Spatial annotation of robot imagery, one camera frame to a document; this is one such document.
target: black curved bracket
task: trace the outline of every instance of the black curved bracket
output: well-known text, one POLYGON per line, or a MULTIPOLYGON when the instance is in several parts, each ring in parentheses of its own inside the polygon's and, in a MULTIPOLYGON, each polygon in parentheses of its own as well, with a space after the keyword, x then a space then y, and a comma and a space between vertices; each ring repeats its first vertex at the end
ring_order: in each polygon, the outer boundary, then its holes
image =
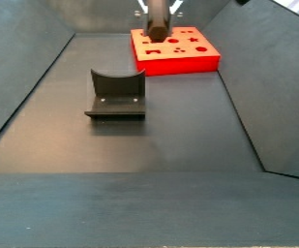
POLYGON ((146 71, 128 77, 111 77, 91 70, 95 88, 92 110, 98 116, 146 115, 146 71))

